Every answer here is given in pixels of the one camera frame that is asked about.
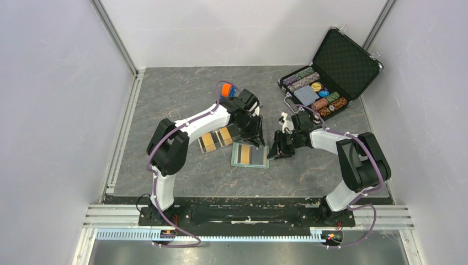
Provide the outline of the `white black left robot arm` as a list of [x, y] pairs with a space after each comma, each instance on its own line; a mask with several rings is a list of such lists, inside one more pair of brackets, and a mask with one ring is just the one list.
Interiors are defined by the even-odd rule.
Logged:
[[206, 110], [190, 118], [171, 121], [163, 119], [147, 147], [146, 169], [153, 174], [152, 217], [160, 225], [173, 219], [174, 183], [176, 174], [187, 160], [190, 144], [213, 130], [235, 125], [240, 137], [255, 147], [264, 146], [263, 118], [259, 99], [245, 89], [231, 98], [220, 98]]

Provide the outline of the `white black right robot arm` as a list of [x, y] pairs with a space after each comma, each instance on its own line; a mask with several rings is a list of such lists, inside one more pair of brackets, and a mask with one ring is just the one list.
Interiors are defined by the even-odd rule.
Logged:
[[391, 178], [390, 165], [373, 133], [356, 135], [319, 127], [307, 112], [294, 114], [290, 120], [283, 113], [279, 121], [282, 129], [275, 132], [268, 159], [292, 157], [301, 147], [338, 157], [342, 180], [320, 203], [318, 216], [323, 224], [335, 224], [342, 211], [349, 210], [362, 196], [383, 188]]

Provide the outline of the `green card holder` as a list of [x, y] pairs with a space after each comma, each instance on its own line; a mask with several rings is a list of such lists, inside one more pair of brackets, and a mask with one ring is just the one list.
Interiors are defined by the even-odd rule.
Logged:
[[232, 147], [231, 165], [236, 167], [269, 168], [269, 146], [255, 147], [235, 142]]

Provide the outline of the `black credit card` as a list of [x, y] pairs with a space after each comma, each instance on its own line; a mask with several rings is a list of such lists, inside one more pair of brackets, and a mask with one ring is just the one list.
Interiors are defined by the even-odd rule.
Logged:
[[266, 168], [267, 160], [265, 157], [265, 148], [263, 146], [252, 146], [250, 165], [255, 167]]

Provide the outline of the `clear tray with cards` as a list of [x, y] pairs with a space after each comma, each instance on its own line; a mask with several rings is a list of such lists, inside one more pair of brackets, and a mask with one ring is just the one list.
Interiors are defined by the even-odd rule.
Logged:
[[230, 146], [240, 139], [240, 130], [236, 125], [225, 126], [208, 132], [198, 138], [201, 153], [208, 153]]

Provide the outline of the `blue orange card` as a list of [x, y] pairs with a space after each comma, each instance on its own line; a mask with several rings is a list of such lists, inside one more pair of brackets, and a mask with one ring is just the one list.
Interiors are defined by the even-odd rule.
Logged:
[[224, 83], [221, 87], [220, 97], [221, 98], [232, 98], [235, 96], [237, 91], [236, 86], [230, 83]]

